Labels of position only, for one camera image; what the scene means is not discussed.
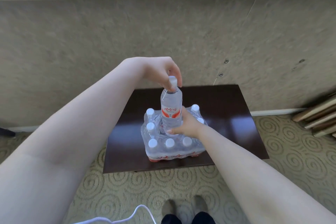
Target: gray shoe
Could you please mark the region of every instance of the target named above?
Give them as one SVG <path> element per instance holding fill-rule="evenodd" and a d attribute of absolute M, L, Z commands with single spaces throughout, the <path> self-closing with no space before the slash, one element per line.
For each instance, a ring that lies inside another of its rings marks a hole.
<path fill-rule="evenodd" d="M 176 215 L 176 204 L 174 200 L 167 200 L 162 206 L 162 216 L 166 216 L 167 214 Z"/>
<path fill-rule="evenodd" d="M 192 209 L 194 210 L 194 214 L 198 214 L 199 212 L 208 212 L 208 205 L 205 202 L 204 198 L 199 195 L 194 196 L 192 200 Z"/>

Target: dark wooden table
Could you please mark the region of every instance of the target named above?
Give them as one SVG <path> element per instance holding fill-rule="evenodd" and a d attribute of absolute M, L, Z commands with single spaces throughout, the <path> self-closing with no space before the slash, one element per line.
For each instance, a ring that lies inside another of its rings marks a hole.
<path fill-rule="evenodd" d="M 208 125 L 261 159 L 269 158 L 238 85 L 182 87 L 183 105 L 198 104 Z M 107 140 L 103 173 L 213 165 L 198 157 L 150 162 L 140 127 L 148 108 L 160 110 L 162 89 L 135 90 Z"/>

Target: patterned carpet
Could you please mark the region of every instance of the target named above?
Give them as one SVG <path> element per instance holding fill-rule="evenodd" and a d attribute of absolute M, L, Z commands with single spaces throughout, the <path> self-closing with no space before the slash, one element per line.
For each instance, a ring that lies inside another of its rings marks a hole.
<path fill-rule="evenodd" d="M 254 117 L 254 121 L 271 158 L 266 162 L 336 214 L 336 140 L 313 137 L 288 115 Z M 0 162 L 27 136 L 1 139 Z M 249 223 L 214 166 L 103 175 L 104 151 L 78 188 L 64 224 L 96 216 L 123 219 L 139 204 L 147 205 L 160 223 L 162 204 L 169 198 L 177 201 L 178 216 L 188 224 L 195 194 L 204 196 L 216 223 Z M 147 211 L 140 209 L 128 223 L 152 222 Z"/>

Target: wall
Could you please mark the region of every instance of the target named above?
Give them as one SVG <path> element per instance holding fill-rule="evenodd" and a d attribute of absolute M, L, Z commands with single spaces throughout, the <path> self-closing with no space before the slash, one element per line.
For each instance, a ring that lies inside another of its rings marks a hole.
<path fill-rule="evenodd" d="M 336 85 L 335 30 L 336 0 L 2 1 L 0 125 L 41 124 L 132 56 L 237 83 L 251 111 L 300 107 Z"/>

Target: red and white label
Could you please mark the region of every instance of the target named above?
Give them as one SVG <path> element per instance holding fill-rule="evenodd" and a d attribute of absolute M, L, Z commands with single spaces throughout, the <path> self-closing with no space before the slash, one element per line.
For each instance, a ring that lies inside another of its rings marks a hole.
<path fill-rule="evenodd" d="M 167 118 L 179 118 L 180 117 L 180 108 L 171 108 L 171 107 L 166 107 L 164 105 L 161 105 L 161 111 L 162 111 L 162 116 L 165 116 Z"/>

